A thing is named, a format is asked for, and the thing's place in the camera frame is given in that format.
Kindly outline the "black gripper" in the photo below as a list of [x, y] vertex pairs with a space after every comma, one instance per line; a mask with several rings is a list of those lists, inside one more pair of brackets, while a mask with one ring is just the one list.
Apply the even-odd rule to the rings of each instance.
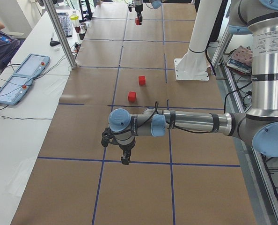
[[132, 149], [135, 147], [136, 141], [132, 140], [132, 142], [130, 142], [127, 145], [119, 145], [120, 149], [122, 149], [123, 155], [121, 156], [121, 162], [123, 165], [128, 165], [128, 163], [131, 162], [131, 155], [132, 155]]
[[137, 18], [139, 20], [139, 25], [141, 25], [143, 21], [143, 17], [141, 14], [141, 12], [143, 11], [143, 0], [134, 0], [134, 6]]

